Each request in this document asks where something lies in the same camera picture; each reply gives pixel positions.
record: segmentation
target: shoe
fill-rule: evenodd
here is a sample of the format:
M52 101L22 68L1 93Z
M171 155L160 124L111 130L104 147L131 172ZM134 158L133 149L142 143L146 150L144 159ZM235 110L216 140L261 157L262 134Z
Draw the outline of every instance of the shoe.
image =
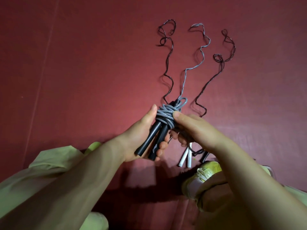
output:
M216 161L207 161L203 165L201 165L198 169L197 172L191 176L190 178L186 179L181 186L181 191L182 193L190 198L194 199L193 196L190 195L189 193L189 185L191 184L192 181L195 179L198 179L200 182L199 184L205 182L207 179L209 179L213 174L216 174L217 172L222 171L221 166L218 162Z

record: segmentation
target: jump rope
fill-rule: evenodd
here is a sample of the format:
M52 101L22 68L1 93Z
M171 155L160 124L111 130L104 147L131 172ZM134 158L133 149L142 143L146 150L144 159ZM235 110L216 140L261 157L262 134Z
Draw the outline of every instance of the jump rope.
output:
M166 25L166 24L171 24L173 26L173 29L170 30L169 32L169 36L166 35L166 32L165 30L163 29L163 27ZM142 156L143 153L145 152L145 150L147 149L147 147L149 146L150 142L154 139L154 137L157 135L157 138L155 140L155 143L154 143L154 146L153 148L150 150L150 153L148 155L148 158L151 159L151 160L155 160L156 156L157 156L157 150L159 149L159 144L164 141L165 139L165 136L167 135L168 131L171 130L171 129L174 129L176 127L176 123L175 123L175 120L173 118L173 112L174 111L180 111L181 112L181 108L188 102L188 99L186 97L182 97L182 94L184 92L184 88L185 88L185 82L186 82L186 78L187 78L187 71L188 70L192 70L192 69L195 69L197 67L199 67L205 60L205 55L204 55L204 52L202 51L203 48L205 47L208 47L209 44L211 43L211 39L205 35L205 27L202 23L198 23L198 24L193 24L189 30L191 30L192 28L196 28L196 27L199 27L199 26L202 26L203 28L203 38L207 39L208 40L208 44L204 45L204 46L201 46L199 48L201 54L202 54L202 61L192 67L192 68L186 68L185 69L185 75L184 75L184 81L182 83L182 89L181 89L181 92L180 92L180 95L179 97L174 100L174 101L171 101L170 103L167 102L166 100L166 96L169 95L173 89L173 86L174 86L174 81L172 79L172 77L170 77L169 75L167 75L167 72L168 72L168 69L169 69L169 58L171 56L171 54L173 53L173 49L174 49L174 42L171 38L171 36L174 34L175 30L176 30L176 22L174 19L169 19L167 20L165 23L163 23L161 26L158 27L158 33L160 35L162 35L162 38L160 39L160 45L159 46L164 46L167 42L167 40L171 41L172 43L172 46L171 46L171 49L170 49L170 52L169 54L167 55L166 57L166 61L165 61L165 65L166 65L166 70L165 72L163 73L163 75L165 77L167 77L168 79L171 80L172 82L172 85L169 89L169 91L163 96L163 99L165 101L166 104L162 104L162 106L159 106L159 109L157 111L157 115L156 115L156 121L155 123L152 125L150 131L149 131L149 135L147 137L147 139L145 140L145 142L135 151L135 154L137 155L140 155ZM230 51L230 57L227 58L226 60L223 59L222 55L221 54L214 54L213 55L213 59L215 62L219 63L219 70L218 70L218 73L215 74L204 86L203 88L201 89L201 92L196 96L196 98L194 99L195 101L195 104L200 106L201 108L204 109L204 113L200 116L200 117L203 117L206 113L207 113L207 108L205 108L203 105L199 104L197 102L198 98L203 94L203 92L205 91L207 85L215 78L217 77L225 68L225 62L227 61L230 61L235 52L236 52L236 45L235 43L233 42L233 40L228 36L228 32L226 29L223 29L222 31L222 35L225 37L224 38L224 41L223 42L226 42L226 43L231 43L232 44L232 49ZM209 155L209 152L205 151L204 149L201 149L201 150L198 150L198 151L193 151L193 149L191 148L191 145L189 144L188 146L189 150L191 150L192 152L192 155L193 156L196 156L198 154L203 154L200 162L204 162L205 159L207 158L207 156Z

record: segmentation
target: red floor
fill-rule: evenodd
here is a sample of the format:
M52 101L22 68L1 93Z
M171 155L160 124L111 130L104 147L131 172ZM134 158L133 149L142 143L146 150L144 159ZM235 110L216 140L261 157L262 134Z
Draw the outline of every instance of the red floor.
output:
M128 128L167 92L159 77L167 47L157 26L173 18L169 75L196 65L204 23L212 39L205 63L188 72L190 101L217 72L212 55L237 45L232 61L200 98L205 119L234 139L277 180L307 190L306 0L3 0L0 180L41 150L86 148ZM191 106L183 109L192 113ZM124 164L96 208L111 226L189 229L195 208L173 190L183 149L171 141L164 160Z

